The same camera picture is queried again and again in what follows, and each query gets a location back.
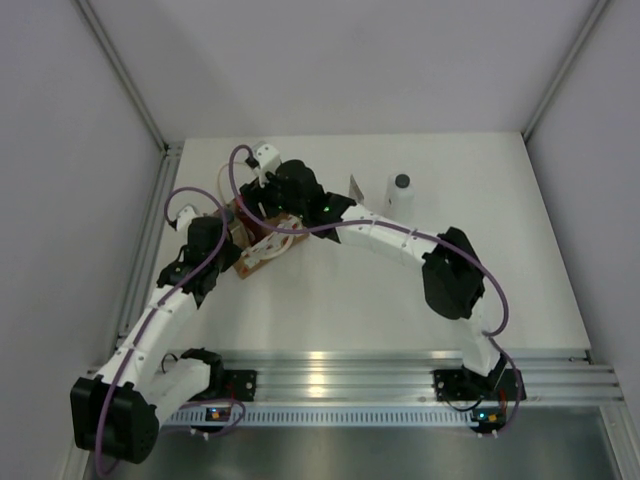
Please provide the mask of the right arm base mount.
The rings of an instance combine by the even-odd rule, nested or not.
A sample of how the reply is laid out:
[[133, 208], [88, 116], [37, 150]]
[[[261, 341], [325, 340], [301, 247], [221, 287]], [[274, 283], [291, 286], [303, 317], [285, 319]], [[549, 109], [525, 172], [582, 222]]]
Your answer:
[[433, 372], [434, 388], [438, 401], [473, 403], [478, 400], [497, 402], [505, 398], [514, 402], [525, 400], [526, 390], [520, 385], [518, 375], [510, 368], [500, 374], [480, 376], [460, 369], [438, 369]]

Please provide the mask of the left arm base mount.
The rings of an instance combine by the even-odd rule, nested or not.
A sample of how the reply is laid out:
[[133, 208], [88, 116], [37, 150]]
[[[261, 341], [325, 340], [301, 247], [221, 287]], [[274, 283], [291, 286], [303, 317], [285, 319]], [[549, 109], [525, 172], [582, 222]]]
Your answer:
[[256, 396], [257, 379], [256, 370], [227, 369], [222, 380], [220, 398], [253, 402]]

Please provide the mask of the clear square bottle grey cap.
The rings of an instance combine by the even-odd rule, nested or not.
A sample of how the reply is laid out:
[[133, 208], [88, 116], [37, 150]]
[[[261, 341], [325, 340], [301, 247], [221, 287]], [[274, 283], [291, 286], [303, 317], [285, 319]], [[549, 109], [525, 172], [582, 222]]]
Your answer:
[[223, 212], [227, 219], [228, 230], [233, 243], [241, 250], [250, 247], [249, 234], [244, 223], [239, 219], [237, 212], [231, 208], [225, 208]]

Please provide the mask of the red liquid bottle red cap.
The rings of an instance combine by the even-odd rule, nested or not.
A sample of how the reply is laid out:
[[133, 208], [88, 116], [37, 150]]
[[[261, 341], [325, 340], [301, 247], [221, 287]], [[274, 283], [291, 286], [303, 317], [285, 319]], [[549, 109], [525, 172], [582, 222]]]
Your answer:
[[241, 208], [240, 201], [238, 199], [234, 200], [234, 205], [235, 215], [244, 226], [250, 242], [256, 243], [261, 240], [264, 237], [262, 228], [255, 221], [253, 221]]

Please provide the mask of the white bottle grey cap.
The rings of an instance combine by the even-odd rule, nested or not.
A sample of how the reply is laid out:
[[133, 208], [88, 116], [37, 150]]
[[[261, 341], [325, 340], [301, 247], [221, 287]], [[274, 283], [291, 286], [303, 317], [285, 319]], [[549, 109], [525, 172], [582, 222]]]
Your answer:
[[415, 192], [411, 178], [405, 173], [389, 177], [385, 196], [385, 216], [408, 224], [413, 218]]

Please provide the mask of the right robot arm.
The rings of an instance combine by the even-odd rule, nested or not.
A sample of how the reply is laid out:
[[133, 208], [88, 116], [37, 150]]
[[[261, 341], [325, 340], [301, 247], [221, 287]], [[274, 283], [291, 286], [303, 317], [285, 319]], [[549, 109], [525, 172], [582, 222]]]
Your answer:
[[516, 400], [524, 397], [520, 371], [496, 342], [506, 325], [486, 325], [485, 284], [495, 277], [481, 264], [466, 234], [451, 227], [427, 234], [381, 217], [355, 200], [327, 192], [300, 160], [249, 156], [255, 180], [233, 189], [240, 208], [260, 225], [278, 214], [298, 218], [300, 233], [358, 247], [420, 273], [425, 302], [451, 321], [462, 353], [459, 385], [484, 399], [512, 375]]

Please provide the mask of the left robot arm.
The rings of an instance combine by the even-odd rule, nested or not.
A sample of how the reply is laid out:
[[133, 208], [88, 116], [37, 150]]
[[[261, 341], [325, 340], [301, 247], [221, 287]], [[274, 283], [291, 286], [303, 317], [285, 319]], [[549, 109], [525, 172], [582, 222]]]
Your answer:
[[157, 370], [219, 275], [240, 254], [225, 219], [202, 216], [189, 223], [186, 244], [161, 271], [133, 330], [94, 377], [79, 378], [71, 389], [78, 448], [139, 464], [176, 410], [199, 395], [212, 400], [224, 392], [222, 357], [204, 348], [185, 351], [163, 377]]

